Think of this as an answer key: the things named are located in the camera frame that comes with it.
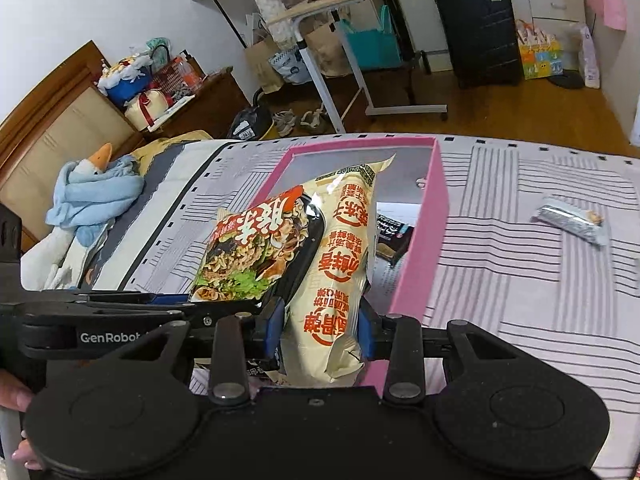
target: wooden floor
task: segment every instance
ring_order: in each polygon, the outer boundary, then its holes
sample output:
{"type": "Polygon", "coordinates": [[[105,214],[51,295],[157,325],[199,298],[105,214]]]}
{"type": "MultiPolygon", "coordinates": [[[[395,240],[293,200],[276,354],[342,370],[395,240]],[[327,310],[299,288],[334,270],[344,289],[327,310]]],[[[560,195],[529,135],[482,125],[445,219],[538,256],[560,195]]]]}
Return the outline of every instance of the wooden floor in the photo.
{"type": "MultiPolygon", "coordinates": [[[[366,77],[377,106],[408,104],[401,74],[377,72],[366,77]]],[[[351,129],[528,140],[640,157],[640,148],[629,144],[600,90],[566,90],[545,79],[523,81],[518,86],[461,90],[452,72],[427,76],[416,71],[413,78],[416,100],[421,104],[449,105],[448,121],[442,121],[439,114],[367,118],[357,110],[356,126],[351,129]]],[[[352,78],[330,81],[338,110],[346,108],[355,88],[352,78]]],[[[295,113],[302,114],[318,107],[319,98],[312,84],[306,84],[285,87],[270,96],[270,103],[272,108],[293,107],[295,113]]]]}

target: snack bag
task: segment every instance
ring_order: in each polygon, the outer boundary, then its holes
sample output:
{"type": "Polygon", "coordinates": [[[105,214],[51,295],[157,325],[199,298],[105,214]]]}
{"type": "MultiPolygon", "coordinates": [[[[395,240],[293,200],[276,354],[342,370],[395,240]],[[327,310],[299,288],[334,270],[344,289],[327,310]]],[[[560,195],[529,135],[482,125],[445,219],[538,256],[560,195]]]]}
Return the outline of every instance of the snack bag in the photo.
{"type": "Polygon", "coordinates": [[[375,252],[373,187],[392,161],[350,166],[303,184],[325,228],[280,339],[292,386],[351,386],[362,368],[356,329],[367,257],[375,252]]]}
{"type": "Polygon", "coordinates": [[[240,214],[221,210],[192,301],[259,300],[308,238],[302,192],[296,186],[240,214]]]}
{"type": "Polygon", "coordinates": [[[378,242],[376,255],[388,261],[392,267],[409,249],[414,228],[387,216],[378,215],[378,242]]]}

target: plastic bottle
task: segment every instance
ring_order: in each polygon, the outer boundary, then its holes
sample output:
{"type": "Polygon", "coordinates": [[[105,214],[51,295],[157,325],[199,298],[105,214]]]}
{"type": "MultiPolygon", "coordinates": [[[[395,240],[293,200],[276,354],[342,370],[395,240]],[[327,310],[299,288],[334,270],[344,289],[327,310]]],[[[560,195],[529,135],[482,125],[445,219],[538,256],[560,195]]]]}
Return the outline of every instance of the plastic bottle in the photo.
{"type": "Polygon", "coordinates": [[[178,72],[182,80],[190,88],[192,92],[197,92],[202,86],[202,80],[198,77],[193,67],[183,58],[177,57],[175,62],[178,65],[178,72]]]}
{"type": "Polygon", "coordinates": [[[191,54],[189,54],[186,49],[183,50],[180,54],[182,54],[186,62],[191,65],[191,68],[193,68],[193,71],[198,75],[198,77],[203,80],[205,78],[205,73],[204,70],[201,69],[196,59],[191,54]]]}

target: yellow blanket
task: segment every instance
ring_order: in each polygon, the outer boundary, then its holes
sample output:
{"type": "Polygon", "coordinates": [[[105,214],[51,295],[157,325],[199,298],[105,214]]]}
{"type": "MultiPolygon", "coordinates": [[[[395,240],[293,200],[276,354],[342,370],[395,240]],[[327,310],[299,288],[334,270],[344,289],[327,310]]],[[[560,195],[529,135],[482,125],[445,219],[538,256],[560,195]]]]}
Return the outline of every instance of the yellow blanket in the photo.
{"type": "Polygon", "coordinates": [[[151,162],[154,160],[154,157],[158,155],[158,153],[164,152],[169,146],[172,144],[176,144],[177,142],[182,142],[183,140],[211,140],[212,137],[205,132],[204,130],[195,130],[194,132],[189,132],[188,134],[181,134],[177,137],[172,137],[171,139],[156,139],[152,142],[148,143],[146,146],[142,146],[142,148],[138,148],[131,152],[131,155],[136,158],[138,164],[140,165],[138,171],[140,175],[144,175],[149,166],[151,166],[151,162]]]}

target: colorful gift bag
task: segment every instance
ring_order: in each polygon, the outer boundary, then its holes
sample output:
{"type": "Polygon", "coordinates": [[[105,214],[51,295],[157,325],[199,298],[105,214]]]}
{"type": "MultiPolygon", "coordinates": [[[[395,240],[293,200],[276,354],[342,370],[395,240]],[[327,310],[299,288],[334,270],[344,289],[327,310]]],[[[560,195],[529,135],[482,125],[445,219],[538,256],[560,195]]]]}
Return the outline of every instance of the colorful gift bag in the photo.
{"type": "Polygon", "coordinates": [[[562,47],[556,37],[522,20],[518,22],[518,47],[524,79],[562,73],[562,47]]]}

